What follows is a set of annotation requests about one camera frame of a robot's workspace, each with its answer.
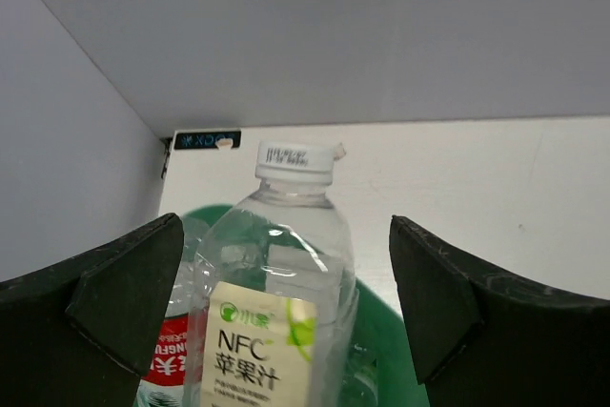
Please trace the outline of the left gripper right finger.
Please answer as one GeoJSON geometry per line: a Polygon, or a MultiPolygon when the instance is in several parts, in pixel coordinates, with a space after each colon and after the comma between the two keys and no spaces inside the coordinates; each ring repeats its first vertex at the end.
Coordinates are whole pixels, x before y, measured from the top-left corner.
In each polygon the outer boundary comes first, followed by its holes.
{"type": "Polygon", "coordinates": [[[404,216],[389,252],[433,406],[605,406],[609,303],[514,274],[404,216]]]}

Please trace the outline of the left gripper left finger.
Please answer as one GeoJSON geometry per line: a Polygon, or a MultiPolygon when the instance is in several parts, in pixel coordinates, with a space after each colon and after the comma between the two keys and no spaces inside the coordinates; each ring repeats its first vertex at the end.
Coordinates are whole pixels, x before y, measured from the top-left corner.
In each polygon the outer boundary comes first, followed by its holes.
{"type": "Polygon", "coordinates": [[[4,406],[131,406],[183,250],[176,214],[1,284],[4,406]]]}

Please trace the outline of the large red label bottle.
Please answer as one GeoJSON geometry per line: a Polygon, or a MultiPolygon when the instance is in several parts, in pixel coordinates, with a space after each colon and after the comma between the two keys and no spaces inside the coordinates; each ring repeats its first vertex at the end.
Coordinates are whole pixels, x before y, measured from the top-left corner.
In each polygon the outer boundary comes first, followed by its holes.
{"type": "Polygon", "coordinates": [[[209,226],[205,221],[189,215],[182,216],[181,221],[184,231],[182,258],[150,370],[139,383],[134,406],[182,405],[194,258],[209,226]]]}

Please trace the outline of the large clear bottle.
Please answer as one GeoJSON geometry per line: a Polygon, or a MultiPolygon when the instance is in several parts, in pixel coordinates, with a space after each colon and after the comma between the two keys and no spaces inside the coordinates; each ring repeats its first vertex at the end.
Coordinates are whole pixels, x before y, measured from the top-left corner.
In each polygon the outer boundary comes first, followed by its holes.
{"type": "Polygon", "coordinates": [[[336,155],[260,143],[258,187],[196,251],[185,405],[339,403],[358,292],[349,225],[327,195],[336,155]]]}

